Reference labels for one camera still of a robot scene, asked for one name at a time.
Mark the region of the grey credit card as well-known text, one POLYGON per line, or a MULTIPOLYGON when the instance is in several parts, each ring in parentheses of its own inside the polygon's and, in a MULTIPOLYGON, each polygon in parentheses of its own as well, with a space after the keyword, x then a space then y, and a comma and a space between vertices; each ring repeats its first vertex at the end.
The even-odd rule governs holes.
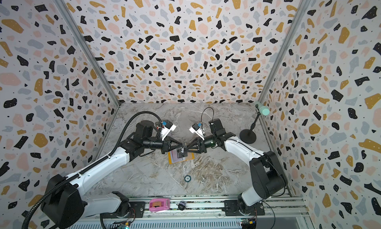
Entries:
POLYGON ((182 148, 181 149, 179 148, 179 149, 176 149, 176 150, 172 150, 170 152, 171 162, 173 164, 185 161, 187 156, 188 156, 187 154, 182 154, 182 148))

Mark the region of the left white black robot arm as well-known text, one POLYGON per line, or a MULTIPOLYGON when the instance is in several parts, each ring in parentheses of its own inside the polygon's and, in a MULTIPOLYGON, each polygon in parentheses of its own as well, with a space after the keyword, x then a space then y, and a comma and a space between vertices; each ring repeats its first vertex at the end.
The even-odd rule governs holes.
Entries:
POLYGON ((71 173, 66 177, 56 175, 48 182, 51 190, 65 180, 69 182, 53 192, 42 203, 42 211, 59 229, 74 225, 79 219, 101 214, 114 214, 125 217, 133 213, 130 200, 118 191, 107 195, 86 197, 86 193, 114 170, 144 156, 146 149, 160 150, 163 154, 181 147, 182 144, 169 137, 176 126, 163 121, 155 126, 151 121, 141 121, 127 139, 116 144, 116 149, 90 164, 88 167, 71 173))

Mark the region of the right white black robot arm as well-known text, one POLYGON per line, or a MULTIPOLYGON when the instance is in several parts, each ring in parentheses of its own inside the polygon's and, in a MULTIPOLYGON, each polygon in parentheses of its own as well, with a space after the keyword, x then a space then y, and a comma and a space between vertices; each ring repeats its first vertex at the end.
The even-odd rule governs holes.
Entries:
POLYGON ((194 124, 190 131, 198 135, 197 138, 177 151, 178 157, 186 157, 188 153, 206 153, 208 148, 220 147, 229 152, 250 167, 251 186, 239 194, 232 206, 225 205, 226 213, 240 213, 250 215, 266 200, 278 191, 286 189, 287 182, 277 155, 272 152, 263 152, 239 139, 235 134, 226 132, 220 119, 209 121, 211 135, 202 135, 202 124, 194 124))

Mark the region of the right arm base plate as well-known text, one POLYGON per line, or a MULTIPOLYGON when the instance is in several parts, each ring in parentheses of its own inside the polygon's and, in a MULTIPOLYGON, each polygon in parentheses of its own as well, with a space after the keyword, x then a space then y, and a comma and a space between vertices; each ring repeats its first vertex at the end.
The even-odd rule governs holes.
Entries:
POLYGON ((247 206, 243 200, 225 200, 222 211, 226 216, 264 216, 265 210, 263 204, 257 202, 252 206, 247 206))

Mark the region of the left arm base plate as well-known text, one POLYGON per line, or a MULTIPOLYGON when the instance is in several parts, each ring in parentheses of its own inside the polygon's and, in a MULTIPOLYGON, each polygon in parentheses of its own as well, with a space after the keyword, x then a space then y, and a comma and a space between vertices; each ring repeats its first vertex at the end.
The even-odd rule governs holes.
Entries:
POLYGON ((127 220, 127 219, 138 219, 142 218, 145 210, 144 201, 135 202, 122 202, 121 206, 114 213, 104 213, 104 219, 117 219, 117 220, 127 220))

